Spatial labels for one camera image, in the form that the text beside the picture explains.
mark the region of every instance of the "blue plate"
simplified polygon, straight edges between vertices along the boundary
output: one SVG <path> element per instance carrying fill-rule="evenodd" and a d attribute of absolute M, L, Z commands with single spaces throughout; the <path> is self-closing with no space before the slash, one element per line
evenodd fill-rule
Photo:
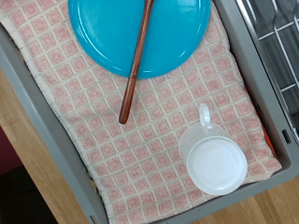
<path fill-rule="evenodd" d="M 209 1 L 154 1 L 139 78 L 168 73 L 192 55 L 206 31 Z M 79 43 L 112 73 L 129 77 L 144 3 L 144 0 L 68 1 Z"/>

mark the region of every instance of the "wire rack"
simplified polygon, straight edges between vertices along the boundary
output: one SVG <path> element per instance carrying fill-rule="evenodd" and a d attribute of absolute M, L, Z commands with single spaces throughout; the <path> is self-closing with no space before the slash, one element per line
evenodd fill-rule
<path fill-rule="evenodd" d="M 299 143 L 299 0 L 236 0 Z"/>

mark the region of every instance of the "dish towel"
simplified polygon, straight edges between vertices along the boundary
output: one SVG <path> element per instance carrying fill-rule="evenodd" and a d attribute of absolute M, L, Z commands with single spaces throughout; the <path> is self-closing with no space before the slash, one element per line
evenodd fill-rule
<path fill-rule="evenodd" d="M 199 121 L 202 103 L 244 151 L 245 183 L 281 168 L 265 143 L 213 3 L 206 35 L 187 62 L 138 80 L 125 125 L 118 116 L 127 78 L 84 52 L 66 0 L 1 0 L 0 8 L 1 23 L 91 173 L 111 224 L 150 223 L 213 198 L 193 184 L 178 154 L 178 140 Z"/>

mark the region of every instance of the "plate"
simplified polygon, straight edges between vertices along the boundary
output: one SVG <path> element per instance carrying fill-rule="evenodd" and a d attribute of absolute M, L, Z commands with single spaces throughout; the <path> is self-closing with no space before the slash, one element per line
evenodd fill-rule
<path fill-rule="evenodd" d="M 200 44 L 210 0 L 155 0 L 138 78 L 157 77 L 183 64 Z M 80 45 L 110 72 L 129 77 L 142 22 L 142 0 L 69 0 Z"/>

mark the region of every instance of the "cup handle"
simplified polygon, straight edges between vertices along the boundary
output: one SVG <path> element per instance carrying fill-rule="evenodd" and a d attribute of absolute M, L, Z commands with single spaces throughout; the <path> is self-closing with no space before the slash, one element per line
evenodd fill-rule
<path fill-rule="evenodd" d="M 212 129 L 211 116 L 206 104 L 199 105 L 200 123 L 204 129 Z"/>

